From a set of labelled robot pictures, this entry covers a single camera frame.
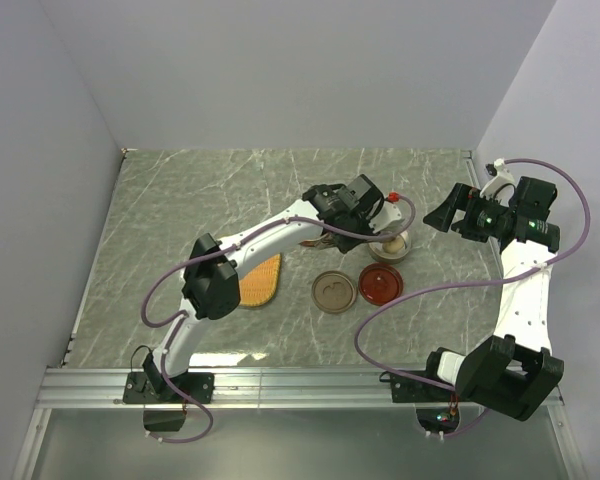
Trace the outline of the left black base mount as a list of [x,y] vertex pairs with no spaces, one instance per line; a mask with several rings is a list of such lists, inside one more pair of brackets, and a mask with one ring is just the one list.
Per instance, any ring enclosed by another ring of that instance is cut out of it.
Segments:
[[[122,394],[122,404],[142,406],[145,435],[166,444],[185,444],[206,437],[214,426],[208,408],[211,403],[215,375],[210,372],[185,371],[175,377],[165,377],[155,363],[153,350],[140,345],[132,353],[130,370]],[[189,415],[197,408],[207,419],[207,425],[192,437],[178,438]]]

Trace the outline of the red round lid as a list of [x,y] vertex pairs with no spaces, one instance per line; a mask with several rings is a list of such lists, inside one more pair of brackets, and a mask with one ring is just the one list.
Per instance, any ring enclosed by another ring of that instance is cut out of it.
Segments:
[[358,291],[370,304],[385,305],[402,295],[404,282],[401,274],[391,265],[373,263],[366,266],[358,277]]

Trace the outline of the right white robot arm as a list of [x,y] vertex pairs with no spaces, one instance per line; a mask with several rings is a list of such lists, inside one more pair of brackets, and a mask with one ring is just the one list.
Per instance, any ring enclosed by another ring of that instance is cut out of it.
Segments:
[[432,352],[421,376],[435,400],[454,390],[464,400],[519,421],[527,420],[557,386],[564,363],[551,353],[547,312],[550,260],[559,250],[560,229],[549,223],[557,197],[554,184],[520,178],[506,205],[457,183],[425,224],[462,238],[495,238],[506,284],[494,332],[470,353]]

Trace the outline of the brown round lid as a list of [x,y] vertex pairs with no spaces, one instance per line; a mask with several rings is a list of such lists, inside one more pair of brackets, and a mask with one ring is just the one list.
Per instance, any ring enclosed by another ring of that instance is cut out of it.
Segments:
[[325,271],[313,281],[311,298],[323,312],[341,314],[353,306],[357,288],[352,280],[340,271]]

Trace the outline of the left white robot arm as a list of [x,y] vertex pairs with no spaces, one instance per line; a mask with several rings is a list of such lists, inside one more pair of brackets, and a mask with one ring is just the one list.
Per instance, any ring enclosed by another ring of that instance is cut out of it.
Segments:
[[401,218],[399,209],[361,174],[348,185],[314,185],[281,213],[240,233],[199,237],[189,259],[159,278],[182,272],[184,284],[179,310],[163,322],[167,336],[143,363],[149,393],[160,402],[179,396],[181,376],[202,336],[212,321],[239,306],[239,282],[255,267],[324,234],[342,254],[362,243],[384,241]]

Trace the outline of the brown-sided metal tin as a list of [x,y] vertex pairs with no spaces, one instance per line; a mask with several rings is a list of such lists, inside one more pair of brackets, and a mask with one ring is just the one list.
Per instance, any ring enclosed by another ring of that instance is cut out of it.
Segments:
[[404,261],[411,249],[412,241],[407,230],[396,234],[388,241],[367,244],[367,250],[373,259],[390,265]]

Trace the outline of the metal tongs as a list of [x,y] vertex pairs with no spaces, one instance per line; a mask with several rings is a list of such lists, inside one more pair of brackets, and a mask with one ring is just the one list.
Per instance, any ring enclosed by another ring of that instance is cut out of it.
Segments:
[[[408,241],[407,241],[407,239],[402,234],[397,235],[397,236],[401,236],[404,239],[405,248],[402,251],[407,251],[408,250]],[[384,252],[383,249],[382,249],[382,244],[384,242],[387,242],[387,241],[382,241],[382,242],[378,242],[378,241],[376,241],[376,242],[366,242],[366,245],[369,248],[371,248],[371,249],[375,249],[375,250]],[[317,239],[304,240],[304,241],[302,241],[300,243],[300,246],[307,247],[307,248],[326,249],[326,248],[335,248],[336,244],[335,244],[334,235],[332,233],[326,233],[326,234],[321,235]]]

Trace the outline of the white steamed bun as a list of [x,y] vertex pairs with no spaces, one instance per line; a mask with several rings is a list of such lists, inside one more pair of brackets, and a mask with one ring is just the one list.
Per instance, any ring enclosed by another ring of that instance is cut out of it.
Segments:
[[404,239],[401,236],[397,236],[390,241],[382,244],[382,249],[389,255],[397,255],[405,248]]

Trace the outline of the woven bamboo tray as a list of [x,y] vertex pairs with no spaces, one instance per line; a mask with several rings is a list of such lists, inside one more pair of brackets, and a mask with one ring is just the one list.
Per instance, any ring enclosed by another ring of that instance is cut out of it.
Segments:
[[281,261],[281,254],[274,255],[240,280],[241,307],[256,308],[273,299],[278,288]]

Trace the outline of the aluminium frame rail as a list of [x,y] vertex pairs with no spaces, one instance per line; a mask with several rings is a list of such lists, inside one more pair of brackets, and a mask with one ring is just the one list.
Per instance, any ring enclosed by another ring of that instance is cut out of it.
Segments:
[[460,408],[464,432],[425,433],[362,366],[217,368],[202,440],[164,445],[122,401],[122,369],[52,369],[43,379],[18,479],[583,479],[559,394],[525,422]]

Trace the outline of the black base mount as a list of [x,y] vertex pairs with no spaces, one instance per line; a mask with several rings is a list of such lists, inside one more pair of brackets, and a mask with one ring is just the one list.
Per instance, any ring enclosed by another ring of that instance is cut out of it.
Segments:
[[415,406],[416,426],[426,436],[443,438],[459,428],[459,398],[450,390],[388,371],[379,375],[379,381],[389,384],[394,404]]
[[[185,444],[206,437],[214,426],[208,408],[211,403],[215,375],[210,372],[185,371],[175,377],[165,377],[155,363],[153,350],[140,345],[132,353],[130,370],[122,394],[122,404],[142,406],[145,435],[166,444]],[[178,438],[189,415],[197,408],[207,419],[207,425],[192,437]]]

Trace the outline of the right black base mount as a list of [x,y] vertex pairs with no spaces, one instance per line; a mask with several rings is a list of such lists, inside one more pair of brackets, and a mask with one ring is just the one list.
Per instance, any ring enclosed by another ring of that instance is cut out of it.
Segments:
[[459,398],[450,390],[388,371],[379,375],[379,381],[389,384],[394,404],[415,406],[416,426],[426,436],[443,438],[459,428]]

